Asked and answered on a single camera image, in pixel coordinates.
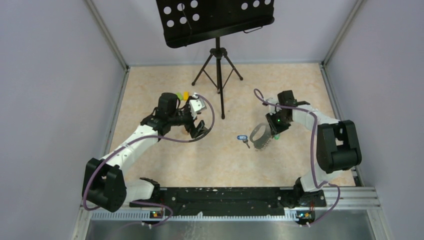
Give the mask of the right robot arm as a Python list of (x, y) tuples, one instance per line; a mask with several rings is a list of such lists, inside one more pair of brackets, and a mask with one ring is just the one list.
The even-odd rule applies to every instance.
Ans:
[(288, 130), (292, 123), (311, 131), (310, 170), (295, 181), (288, 207), (311, 204), (319, 198), (324, 185), (361, 164), (362, 153), (353, 121), (325, 115), (309, 102), (295, 99), (292, 90), (282, 91), (277, 98), (270, 97), (262, 104), (269, 107), (266, 119), (272, 136)]

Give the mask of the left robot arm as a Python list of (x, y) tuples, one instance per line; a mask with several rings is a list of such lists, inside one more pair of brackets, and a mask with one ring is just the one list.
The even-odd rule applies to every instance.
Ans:
[(117, 148), (101, 159), (91, 158), (85, 165), (82, 185), (82, 206), (87, 211), (103, 208), (116, 212), (129, 200), (125, 175), (132, 165), (153, 145), (161, 140), (186, 143), (182, 139), (167, 137), (172, 127), (183, 126), (189, 133), (189, 143), (206, 137), (211, 127), (201, 120), (195, 121), (202, 111), (214, 108), (204, 96), (194, 93), (183, 106), (175, 93), (162, 93), (157, 106), (146, 116), (133, 133)]

